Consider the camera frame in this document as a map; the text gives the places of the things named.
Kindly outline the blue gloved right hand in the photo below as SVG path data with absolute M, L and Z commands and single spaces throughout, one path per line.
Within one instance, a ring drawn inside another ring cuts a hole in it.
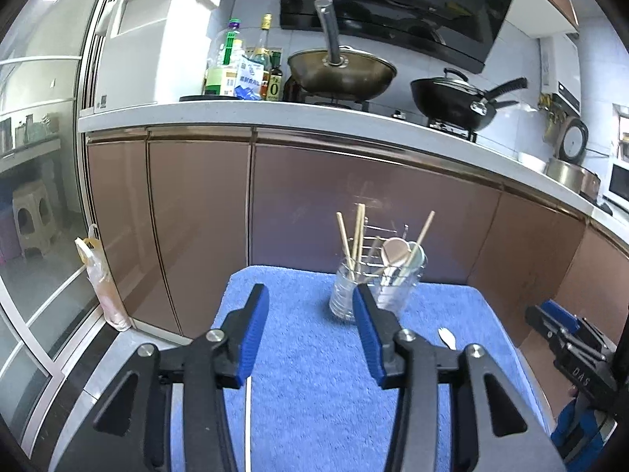
M 550 438 L 567 471 L 584 471 L 594 463 L 616 430 L 617 422 L 607 413 L 594 409 L 575 386 L 572 398 L 557 417 Z

